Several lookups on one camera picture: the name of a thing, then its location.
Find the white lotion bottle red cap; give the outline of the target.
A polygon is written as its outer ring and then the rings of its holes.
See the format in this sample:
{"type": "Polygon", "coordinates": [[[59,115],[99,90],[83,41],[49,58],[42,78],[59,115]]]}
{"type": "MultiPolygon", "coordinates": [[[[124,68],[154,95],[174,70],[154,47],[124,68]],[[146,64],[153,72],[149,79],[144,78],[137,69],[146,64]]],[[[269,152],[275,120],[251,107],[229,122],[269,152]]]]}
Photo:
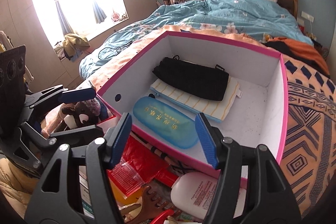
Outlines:
{"type": "Polygon", "coordinates": [[[215,195],[218,180],[200,172],[179,177],[171,187],[175,207],[198,219],[204,219],[215,195]]]}

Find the blue glasses case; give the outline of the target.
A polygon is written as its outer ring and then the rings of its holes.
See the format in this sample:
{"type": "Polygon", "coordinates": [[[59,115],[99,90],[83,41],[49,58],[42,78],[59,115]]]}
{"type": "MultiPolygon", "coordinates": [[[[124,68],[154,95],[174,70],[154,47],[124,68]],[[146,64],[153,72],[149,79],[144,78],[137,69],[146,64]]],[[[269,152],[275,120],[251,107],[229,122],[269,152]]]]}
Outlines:
{"type": "Polygon", "coordinates": [[[191,118],[155,98],[140,98],[133,106],[133,114],[141,124],[175,147],[189,149],[199,141],[191,118]]]}

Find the yellow striped fabric pouch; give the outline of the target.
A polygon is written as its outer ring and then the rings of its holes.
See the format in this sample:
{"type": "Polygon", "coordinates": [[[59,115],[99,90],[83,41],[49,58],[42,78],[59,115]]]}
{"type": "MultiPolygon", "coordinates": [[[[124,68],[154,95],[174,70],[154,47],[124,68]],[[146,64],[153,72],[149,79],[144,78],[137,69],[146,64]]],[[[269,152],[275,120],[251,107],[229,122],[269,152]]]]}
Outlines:
{"type": "Polygon", "coordinates": [[[240,83],[231,76],[228,79],[227,88],[221,101],[206,100],[194,96],[177,88],[173,88],[160,79],[157,79],[151,84],[150,90],[193,113],[204,113],[206,117],[219,123],[224,121],[228,115],[235,98],[242,96],[240,83]]]}

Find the black drawstring pouch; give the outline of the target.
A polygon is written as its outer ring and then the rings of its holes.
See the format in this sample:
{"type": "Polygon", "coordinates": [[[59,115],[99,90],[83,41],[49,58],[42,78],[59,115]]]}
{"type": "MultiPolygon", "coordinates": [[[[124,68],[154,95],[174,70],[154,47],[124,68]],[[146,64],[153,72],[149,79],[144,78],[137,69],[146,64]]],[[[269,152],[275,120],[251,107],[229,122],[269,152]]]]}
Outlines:
{"type": "Polygon", "coordinates": [[[178,55],[163,58],[153,73],[176,89],[211,101],[223,100],[230,76],[219,65],[206,67],[183,61],[178,55]]]}

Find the pink knitted teddy bear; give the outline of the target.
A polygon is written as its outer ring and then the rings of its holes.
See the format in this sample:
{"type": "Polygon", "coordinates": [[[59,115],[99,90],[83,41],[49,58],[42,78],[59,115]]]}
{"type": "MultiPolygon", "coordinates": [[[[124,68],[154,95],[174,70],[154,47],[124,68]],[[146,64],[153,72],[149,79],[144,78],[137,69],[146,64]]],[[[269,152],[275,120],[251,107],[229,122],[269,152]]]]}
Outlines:
{"type": "Polygon", "coordinates": [[[50,133],[57,128],[57,126],[62,122],[65,115],[62,112],[65,104],[61,104],[56,108],[52,109],[41,122],[42,135],[48,139],[50,137],[50,133]]]}

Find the brown knitted plush toy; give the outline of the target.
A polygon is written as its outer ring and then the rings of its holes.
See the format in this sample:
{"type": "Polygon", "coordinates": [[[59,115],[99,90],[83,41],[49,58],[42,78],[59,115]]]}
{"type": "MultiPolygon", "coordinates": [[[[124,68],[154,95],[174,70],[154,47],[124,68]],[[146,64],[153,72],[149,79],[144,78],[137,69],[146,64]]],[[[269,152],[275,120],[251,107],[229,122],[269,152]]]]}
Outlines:
{"type": "Polygon", "coordinates": [[[96,98],[64,105],[60,108],[61,122],[53,132],[97,124],[99,122],[100,111],[101,105],[96,98]]]}

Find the red plastic bag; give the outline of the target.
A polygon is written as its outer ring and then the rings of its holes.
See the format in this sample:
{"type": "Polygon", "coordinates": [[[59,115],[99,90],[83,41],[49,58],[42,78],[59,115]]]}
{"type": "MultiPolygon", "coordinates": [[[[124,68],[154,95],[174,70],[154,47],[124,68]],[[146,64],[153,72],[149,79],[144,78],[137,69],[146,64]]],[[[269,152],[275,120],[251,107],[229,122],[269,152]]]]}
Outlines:
{"type": "Polygon", "coordinates": [[[108,171],[108,178],[113,188],[123,198],[128,198],[154,179],[172,187],[177,177],[183,174],[186,174],[186,168],[181,162],[132,132],[120,162],[108,171]]]}

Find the orange cream tube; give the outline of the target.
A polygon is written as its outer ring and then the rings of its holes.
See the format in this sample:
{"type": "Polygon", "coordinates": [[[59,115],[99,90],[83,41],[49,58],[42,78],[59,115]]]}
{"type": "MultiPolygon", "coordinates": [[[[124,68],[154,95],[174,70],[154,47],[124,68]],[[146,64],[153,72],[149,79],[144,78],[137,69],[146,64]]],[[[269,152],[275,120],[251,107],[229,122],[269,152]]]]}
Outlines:
{"type": "Polygon", "coordinates": [[[124,198],[123,193],[116,187],[111,179],[109,179],[109,183],[118,206],[126,205],[126,199],[124,198]]]}

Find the orange patterned blanket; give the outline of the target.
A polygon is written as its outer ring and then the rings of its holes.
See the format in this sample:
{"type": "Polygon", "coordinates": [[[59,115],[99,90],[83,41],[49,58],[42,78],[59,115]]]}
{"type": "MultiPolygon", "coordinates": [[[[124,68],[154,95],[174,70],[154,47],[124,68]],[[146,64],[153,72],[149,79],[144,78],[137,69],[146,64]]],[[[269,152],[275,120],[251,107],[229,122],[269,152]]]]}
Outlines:
{"type": "Polygon", "coordinates": [[[335,84],[283,54],[288,125],[280,167],[306,223],[335,223],[335,84]]]}

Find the yellow garment by window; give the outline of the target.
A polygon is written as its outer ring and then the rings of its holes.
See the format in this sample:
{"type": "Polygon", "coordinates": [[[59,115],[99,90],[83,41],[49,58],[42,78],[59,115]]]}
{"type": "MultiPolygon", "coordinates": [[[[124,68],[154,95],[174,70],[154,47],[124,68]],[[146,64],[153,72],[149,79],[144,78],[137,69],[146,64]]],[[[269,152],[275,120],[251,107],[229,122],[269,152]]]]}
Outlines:
{"type": "Polygon", "coordinates": [[[77,50],[84,51],[90,48],[90,43],[85,36],[77,34],[66,34],[62,42],[66,56],[73,57],[77,50]]]}

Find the brown wooden comb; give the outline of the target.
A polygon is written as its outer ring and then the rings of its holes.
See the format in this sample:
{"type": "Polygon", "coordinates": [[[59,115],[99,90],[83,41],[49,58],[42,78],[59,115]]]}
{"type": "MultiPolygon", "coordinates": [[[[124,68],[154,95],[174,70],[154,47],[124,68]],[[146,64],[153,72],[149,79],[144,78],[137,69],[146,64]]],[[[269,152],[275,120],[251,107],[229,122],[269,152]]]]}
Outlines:
{"type": "Polygon", "coordinates": [[[152,190],[151,186],[146,186],[143,189],[141,196],[142,203],[135,202],[130,205],[125,205],[119,208],[122,217],[127,217],[126,223],[142,223],[149,219],[155,219],[165,209],[167,209],[169,202],[162,201],[162,197],[157,195],[157,192],[152,190]],[[139,212],[135,217],[129,218],[128,216],[132,211],[138,210],[139,212]]]}

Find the pink cardboard box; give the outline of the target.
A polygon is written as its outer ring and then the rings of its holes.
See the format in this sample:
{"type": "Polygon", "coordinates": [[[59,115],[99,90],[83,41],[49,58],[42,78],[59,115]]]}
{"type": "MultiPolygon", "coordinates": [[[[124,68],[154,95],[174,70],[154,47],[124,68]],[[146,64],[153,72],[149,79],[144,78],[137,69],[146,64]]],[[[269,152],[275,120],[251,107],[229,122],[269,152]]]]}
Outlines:
{"type": "Polygon", "coordinates": [[[288,88],[284,58],[258,45],[220,36],[164,31],[147,36],[126,50],[127,63],[98,90],[98,96],[116,114],[129,112],[132,129],[161,151],[210,176],[210,166],[196,135],[169,140],[141,122],[160,121],[169,132],[180,120],[149,103],[148,95],[194,119],[204,113],[209,123],[240,145],[266,145],[277,161],[284,152],[288,121],[288,88]],[[220,101],[205,100],[165,84],[153,69],[166,57],[223,69],[228,84],[220,101]]]}

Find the orange garment on bed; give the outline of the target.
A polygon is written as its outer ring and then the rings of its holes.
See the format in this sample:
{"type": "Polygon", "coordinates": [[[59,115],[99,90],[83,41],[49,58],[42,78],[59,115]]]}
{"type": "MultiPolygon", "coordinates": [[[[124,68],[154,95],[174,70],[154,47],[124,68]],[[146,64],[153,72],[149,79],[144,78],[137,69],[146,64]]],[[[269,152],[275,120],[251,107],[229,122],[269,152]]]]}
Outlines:
{"type": "Polygon", "coordinates": [[[327,78],[330,78],[329,68],[322,55],[314,46],[297,40],[275,37],[264,42],[264,46],[273,48],[291,58],[309,65],[327,78]]]}

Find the blue floral duvet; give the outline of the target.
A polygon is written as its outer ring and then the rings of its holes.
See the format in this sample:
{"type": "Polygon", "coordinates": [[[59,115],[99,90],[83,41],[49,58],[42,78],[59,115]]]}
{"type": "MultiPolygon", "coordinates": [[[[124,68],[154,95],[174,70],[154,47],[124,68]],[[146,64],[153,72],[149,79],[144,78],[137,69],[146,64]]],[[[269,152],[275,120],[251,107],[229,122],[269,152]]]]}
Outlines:
{"type": "Polygon", "coordinates": [[[258,42],[267,35],[286,37],[312,45],[295,17],[268,0],[190,0],[157,8],[148,18],[111,34],[103,44],[80,61],[79,75],[87,79],[101,66],[152,31],[168,25],[215,30],[223,34],[248,34],[258,42]]]}

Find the white wall socket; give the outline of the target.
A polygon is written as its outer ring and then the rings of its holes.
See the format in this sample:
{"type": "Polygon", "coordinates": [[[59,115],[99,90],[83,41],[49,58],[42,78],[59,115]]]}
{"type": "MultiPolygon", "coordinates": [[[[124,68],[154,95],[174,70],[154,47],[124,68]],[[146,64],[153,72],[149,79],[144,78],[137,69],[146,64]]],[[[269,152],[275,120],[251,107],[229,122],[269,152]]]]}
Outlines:
{"type": "Polygon", "coordinates": [[[314,22],[314,16],[308,14],[307,12],[301,11],[301,17],[308,20],[310,23],[314,22]]]}

